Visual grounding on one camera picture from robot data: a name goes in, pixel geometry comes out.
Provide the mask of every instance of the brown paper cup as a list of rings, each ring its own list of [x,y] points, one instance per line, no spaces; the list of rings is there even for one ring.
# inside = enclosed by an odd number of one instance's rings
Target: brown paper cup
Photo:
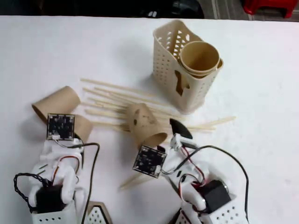
[[[206,76],[217,68],[220,57],[217,49],[211,44],[194,41],[182,48],[180,61],[189,73]]]
[[[48,121],[48,113],[70,114],[78,105],[80,99],[76,92],[69,86],[52,93],[51,95],[32,104],[33,110],[44,123]],[[75,117],[75,134],[86,142],[92,131],[92,123],[81,115]]]
[[[32,104],[33,110],[47,123],[48,113],[71,113],[80,104],[76,92],[69,86],[52,93],[51,95]]]
[[[127,121],[138,148],[141,145],[156,147],[167,138],[167,133],[158,123],[146,104],[133,104],[128,107]]]

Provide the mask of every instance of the white wire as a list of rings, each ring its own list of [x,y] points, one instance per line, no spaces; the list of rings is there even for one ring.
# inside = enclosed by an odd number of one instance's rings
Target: white wire
[[[58,142],[58,140],[54,139],[54,141],[55,141],[59,146],[61,146],[62,148],[67,148],[67,146],[65,146],[65,145],[63,145],[63,144],[60,144],[60,143]]]
[[[199,180],[196,178],[196,176],[194,176],[194,175],[192,175],[192,174],[183,174],[183,175],[181,176],[181,178],[179,179],[179,181],[178,181],[178,188],[179,188],[179,190],[180,190],[180,192],[179,192],[179,196],[180,196],[180,198],[182,199],[183,202],[191,204],[190,202],[187,202],[187,201],[184,200],[184,198],[183,198],[183,189],[182,189],[182,187],[181,187],[182,179],[183,179],[184,176],[187,176],[187,175],[193,177],[198,183],[200,183],[200,182],[199,182]]]

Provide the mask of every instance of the black cable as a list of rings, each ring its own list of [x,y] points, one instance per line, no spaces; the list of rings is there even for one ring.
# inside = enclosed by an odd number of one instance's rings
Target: black cable
[[[162,173],[165,174],[165,175],[170,175],[170,174],[173,174],[174,172],[176,172],[178,169],[181,168],[181,166],[183,166],[194,154],[196,154],[198,151],[204,149],[204,148],[214,148],[214,149],[217,149],[223,153],[225,153],[226,155],[228,155],[229,157],[231,157],[234,161],[236,161],[236,163],[238,163],[238,165],[241,167],[244,175],[245,175],[245,178],[246,178],[246,189],[245,189],[245,214],[246,214],[246,219],[248,221],[248,190],[249,190],[249,178],[248,178],[248,175],[247,175],[247,172],[245,170],[245,168],[243,167],[243,165],[230,153],[228,153],[227,151],[219,148],[219,147],[216,147],[216,146],[212,146],[212,145],[207,145],[207,146],[202,146],[202,147],[199,147],[197,149],[195,149],[189,156],[187,156],[173,171],[171,172],[165,172],[164,170],[162,170]]]
[[[70,146],[68,148],[78,148],[78,147],[84,147],[84,146],[97,146],[98,148],[97,148],[97,152],[94,156],[94,160],[93,160],[93,167],[92,167],[92,171],[91,171],[91,174],[90,174],[89,194],[88,194],[87,202],[86,202],[86,205],[85,205],[85,208],[84,208],[84,213],[83,213],[81,224],[84,224],[84,220],[85,220],[85,216],[86,216],[86,212],[87,212],[87,207],[88,207],[88,204],[89,204],[89,201],[90,201],[90,196],[92,194],[93,171],[94,171],[94,166],[95,166],[95,163],[97,161],[98,154],[99,154],[99,151],[100,151],[100,145],[98,143],[85,143],[85,144]]]
[[[28,197],[26,197],[18,188],[18,177],[19,176],[31,176],[35,179],[37,179],[38,181],[40,181],[42,184],[43,184],[43,187],[48,187],[52,184],[52,182],[50,182],[49,180],[47,179],[44,179],[42,178],[40,175],[38,174],[31,174],[31,173],[18,173],[14,176],[14,190],[24,199],[24,201],[27,202],[27,205],[29,207],[29,210],[30,210],[30,213],[32,213],[33,211],[36,210],[35,207],[32,207],[30,204],[29,204],[29,199]]]

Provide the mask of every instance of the red wire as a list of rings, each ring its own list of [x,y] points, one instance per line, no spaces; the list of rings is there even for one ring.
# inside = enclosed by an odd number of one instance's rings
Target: red wire
[[[182,148],[187,153],[187,156],[189,156],[188,150],[185,147],[182,147]],[[189,158],[189,161],[195,166],[195,168],[197,169],[197,171],[202,175],[202,183],[200,183],[200,186],[205,185],[206,184],[206,178],[205,178],[204,172],[202,172],[202,170],[194,164],[194,162],[191,160],[191,158]]]

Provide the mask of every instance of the plastic holder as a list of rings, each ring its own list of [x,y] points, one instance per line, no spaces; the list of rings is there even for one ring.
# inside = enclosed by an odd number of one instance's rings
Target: plastic holder
[[[185,45],[201,43],[205,47],[204,50],[213,50],[215,48],[204,42],[200,37],[192,33],[185,24],[180,20],[169,22],[154,31],[154,60],[153,60],[153,77],[157,83],[166,91],[177,109],[183,114],[189,114],[199,108],[205,101],[205,96],[215,80],[223,61],[220,59],[218,51],[203,52],[201,55],[198,51],[194,51],[180,58],[180,52],[183,51]],[[198,70],[190,68],[187,62],[204,63],[207,57],[219,57],[212,61],[216,63],[210,69]]]

